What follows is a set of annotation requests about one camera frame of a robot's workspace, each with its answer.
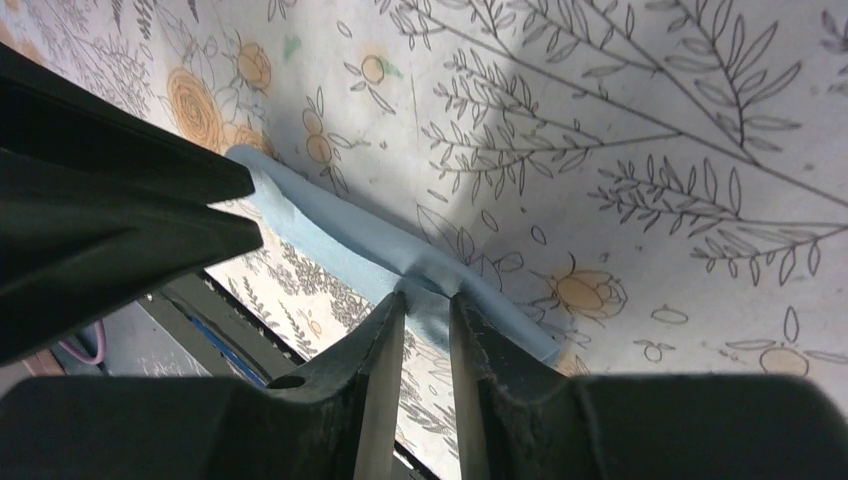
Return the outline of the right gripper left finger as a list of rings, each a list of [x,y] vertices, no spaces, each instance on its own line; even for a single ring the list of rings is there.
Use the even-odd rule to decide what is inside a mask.
[[[1,402],[5,479],[388,479],[406,298],[260,389],[232,377],[52,376]]]

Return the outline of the small light blue cloth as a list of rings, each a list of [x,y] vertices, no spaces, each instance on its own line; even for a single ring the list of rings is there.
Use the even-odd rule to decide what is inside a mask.
[[[502,293],[497,261],[474,254],[464,262],[253,147],[237,145],[225,156],[250,172],[255,191],[248,199],[275,234],[372,303],[392,291],[406,292],[413,329],[438,348],[448,347],[448,301],[463,293],[530,355],[547,365],[558,357],[559,343]]]

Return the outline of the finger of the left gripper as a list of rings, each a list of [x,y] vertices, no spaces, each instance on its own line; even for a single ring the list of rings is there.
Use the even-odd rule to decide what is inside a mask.
[[[251,220],[1,153],[1,361],[262,244]]]
[[[15,153],[201,204],[255,191],[244,166],[1,48],[1,145]]]

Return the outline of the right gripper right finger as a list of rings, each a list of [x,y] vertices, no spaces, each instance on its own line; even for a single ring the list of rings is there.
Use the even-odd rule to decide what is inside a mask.
[[[847,424],[788,375],[567,377],[450,302],[465,479],[843,479]]]

